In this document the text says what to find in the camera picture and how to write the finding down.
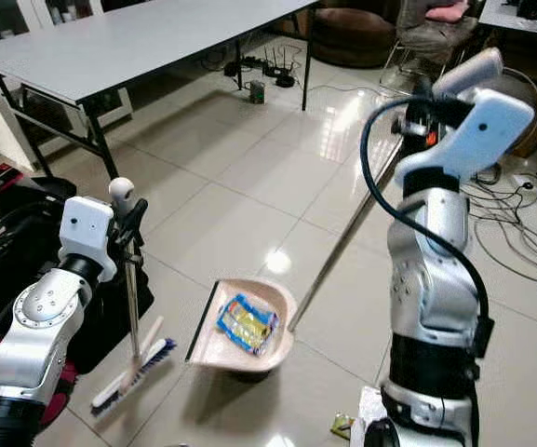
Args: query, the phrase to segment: tiled floor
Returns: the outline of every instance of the tiled floor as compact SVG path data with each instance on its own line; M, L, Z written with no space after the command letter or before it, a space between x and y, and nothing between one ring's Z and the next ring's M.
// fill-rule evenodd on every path
M173 74L197 72L183 66ZM373 87L377 77L316 62L311 84ZM142 388L95 420L89 401L125 366L123 340L80 377L69 409L37 445L343 446L329 433L334 414L356 413L360 388L387 371L390 219L381 210L365 221L302 320L289 357L268 378L242 383L183 360L215 278L261 275L303 297L366 191L357 139L366 113L385 98L368 89L317 88L304 114L298 88L268 86L267 103L258 106L221 74L175 85L108 137L120 172L150 201L143 233L155 302L141 329L164 315L163 333L179 346ZM396 142L387 126L378 127L374 154ZM69 154L54 170L82 193L106 198L102 165L88 154ZM508 180L496 187L515 188ZM393 184L385 195L400 199ZM521 215L537 229L537 203ZM537 277L500 239L497 225L479 229L498 257ZM537 445L537 283L495 264L476 240L469 254L496 319L478 386L480 445Z

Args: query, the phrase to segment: dustpan handle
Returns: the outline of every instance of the dustpan handle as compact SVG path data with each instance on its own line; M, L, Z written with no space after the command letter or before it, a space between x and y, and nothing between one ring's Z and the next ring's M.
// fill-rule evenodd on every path
M396 164L396 154L398 153L399 148L400 144L397 144L394 152L388 157L388 160L386 160L386 164L384 165L383 169L380 171L378 176L376 176L376 183L378 184L378 188L380 190L384 189L392 178L392 175L394 173L393 167ZM361 203L359 203L359 206L355 210L353 217L344 228L344 231L339 237L339 240L336 242L336 245L330 252L328 259L326 260L326 262L324 262L324 265L315 277L314 282L309 288L309 291L303 297L303 300L299 304L299 307L297 307L297 312L295 312L295 315L293 315L293 318L288 325L288 329L290 332L295 332L295 329L297 328L299 321L302 319L303 314L305 314L305 311L307 310L309 305L312 303L312 301L314 301L317 291L319 291L320 287L322 286L322 283L328 277L334 265L336 265L338 260L341 258L342 253L347 248L349 242L351 242L357 230L359 229L359 226L361 226L363 221L365 221L365 218L367 217L369 211L373 208L375 204L376 200L375 198L373 198L370 192L367 192L361 199Z

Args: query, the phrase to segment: white table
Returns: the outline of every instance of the white table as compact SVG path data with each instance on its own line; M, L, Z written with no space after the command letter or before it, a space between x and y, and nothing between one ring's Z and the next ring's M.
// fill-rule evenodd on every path
M479 17L479 23L537 34L537 20L518 17L517 7L505 3L505 0L487 0Z
M314 3L315 0L154 0L18 35L0 41L0 88L29 141L26 122L100 156L113 178L117 170L93 112L94 102L103 92L121 88ZM238 40L236 48L239 53ZM310 54L308 50L303 108ZM7 90L6 76L53 101L82 108L91 133L81 138L28 115ZM32 143L31 147L47 175L51 175L38 147Z

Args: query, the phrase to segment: cabinet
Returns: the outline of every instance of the cabinet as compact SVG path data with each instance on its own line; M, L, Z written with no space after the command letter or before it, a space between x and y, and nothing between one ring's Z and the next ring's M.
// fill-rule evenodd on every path
M103 14L101 0L0 0L0 39L100 14ZM20 94L18 83L9 79L7 84L12 94L15 91ZM30 93L23 100L30 104L33 113L54 120L57 127L71 130L78 135L86 135L87 130L83 124L86 120L75 110L36 93ZM124 88L105 94L100 104L98 117L101 126L107 126L132 112L129 96ZM34 133L45 155L68 144L63 138L52 136L36 126L31 127L30 131ZM1 91L0 153L26 168L31 168L34 162L34 154L15 116L8 110L5 100L1 97Z

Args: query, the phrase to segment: pink cushion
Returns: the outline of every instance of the pink cushion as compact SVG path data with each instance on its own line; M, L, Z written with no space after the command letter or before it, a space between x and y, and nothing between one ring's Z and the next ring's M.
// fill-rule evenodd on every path
M456 23L463 18L464 12L469 8L468 0L459 0L451 7L433 7L427 11L425 17L429 20Z

